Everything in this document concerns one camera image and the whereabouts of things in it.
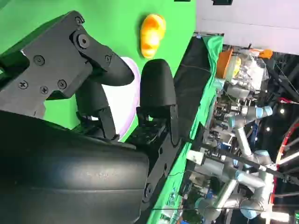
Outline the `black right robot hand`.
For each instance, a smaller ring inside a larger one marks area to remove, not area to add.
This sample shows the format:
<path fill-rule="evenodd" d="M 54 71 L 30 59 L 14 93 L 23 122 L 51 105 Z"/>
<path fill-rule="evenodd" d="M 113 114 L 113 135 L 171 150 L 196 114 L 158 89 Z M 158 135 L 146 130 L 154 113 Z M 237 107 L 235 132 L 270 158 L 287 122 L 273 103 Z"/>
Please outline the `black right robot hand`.
<path fill-rule="evenodd" d="M 129 66 L 70 11 L 0 57 L 0 221 L 133 224 L 181 145 L 168 63 L 141 75 L 138 126 L 119 142 L 103 85 L 133 82 Z"/>

